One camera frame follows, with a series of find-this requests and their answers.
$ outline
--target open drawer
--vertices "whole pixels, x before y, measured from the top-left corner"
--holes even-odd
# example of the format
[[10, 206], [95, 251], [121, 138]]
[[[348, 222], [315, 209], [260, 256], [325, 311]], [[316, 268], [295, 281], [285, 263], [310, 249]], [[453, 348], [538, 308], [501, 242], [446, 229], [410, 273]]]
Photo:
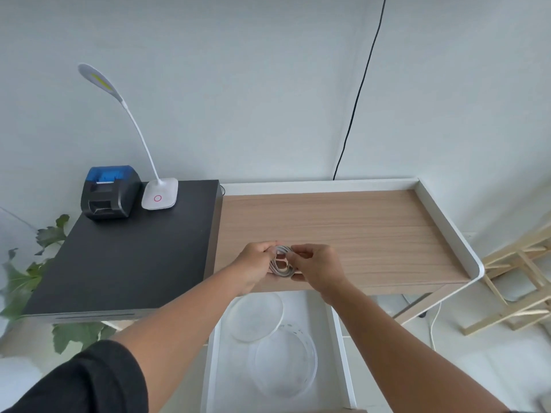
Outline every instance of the open drawer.
[[209, 338], [201, 413], [308, 412], [356, 407], [337, 313], [314, 291], [278, 294], [284, 303], [282, 324], [298, 326], [311, 336], [316, 347], [317, 372], [312, 385], [290, 399], [264, 395], [247, 367], [250, 345], [238, 343], [224, 327], [230, 305]]

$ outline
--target green plant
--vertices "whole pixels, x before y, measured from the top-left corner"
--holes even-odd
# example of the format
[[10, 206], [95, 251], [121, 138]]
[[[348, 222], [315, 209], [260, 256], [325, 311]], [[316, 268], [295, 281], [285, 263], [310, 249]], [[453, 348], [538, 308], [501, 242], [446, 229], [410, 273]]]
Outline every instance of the green plant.
[[[45, 229], [38, 229], [36, 242], [42, 247], [42, 250], [35, 255], [42, 255], [44, 250], [57, 243], [61, 245], [67, 238], [65, 235], [65, 225], [69, 216], [62, 214], [56, 220], [56, 227], [48, 226]], [[45, 267], [53, 258], [46, 258], [41, 263], [33, 262], [25, 270], [20, 272], [13, 265], [13, 259], [17, 248], [8, 251], [8, 261], [2, 266], [8, 275], [8, 284], [0, 290], [4, 296], [5, 308], [0, 312], [0, 316], [10, 320], [10, 323], [16, 322], [21, 318], [21, 313], [29, 301], [31, 294], [36, 290], [42, 280]], [[86, 323], [64, 323], [54, 324], [52, 329], [53, 347], [58, 354], [65, 351], [70, 341], [81, 342], [82, 349], [86, 349], [99, 339], [107, 339], [115, 333], [115, 330], [101, 322]]]

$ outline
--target blue printer lid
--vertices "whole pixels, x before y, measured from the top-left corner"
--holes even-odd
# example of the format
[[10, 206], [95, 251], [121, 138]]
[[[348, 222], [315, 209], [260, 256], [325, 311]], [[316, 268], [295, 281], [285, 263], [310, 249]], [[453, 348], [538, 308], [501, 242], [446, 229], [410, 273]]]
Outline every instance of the blue printer lid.
[[86, 181], [99, 183], [114, 182], [115, 180], [124, 180], [132, 172], [134, 168], [129, 165], [120, 165], [112, 167], [92, 167], [88, 171]]

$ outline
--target round plastic container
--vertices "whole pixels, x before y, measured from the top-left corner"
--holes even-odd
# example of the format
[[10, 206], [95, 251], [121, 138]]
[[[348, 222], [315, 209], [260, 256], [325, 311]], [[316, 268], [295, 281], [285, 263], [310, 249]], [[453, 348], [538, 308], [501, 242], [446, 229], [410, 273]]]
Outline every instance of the round plastic container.
[[231, 335], [245, 343], [274, 333], [283, 319], [283, 301], [276, 293], [251, 293], [240, 298], [228, 313]]
[[261, 340], [249, 359], [251, 377], [268, 397], [290, 399], [305, 392], [317, 371], [317, 352], [309, 334], [284, 323]]

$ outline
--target black shirt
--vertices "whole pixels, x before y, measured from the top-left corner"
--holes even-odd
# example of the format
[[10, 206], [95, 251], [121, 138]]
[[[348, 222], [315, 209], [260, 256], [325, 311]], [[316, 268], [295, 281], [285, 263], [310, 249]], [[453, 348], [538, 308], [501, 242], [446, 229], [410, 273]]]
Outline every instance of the black shirt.
[[138, 362], [118, 342], [102, 340], [54, 369], [4, 413], [147, 411]]

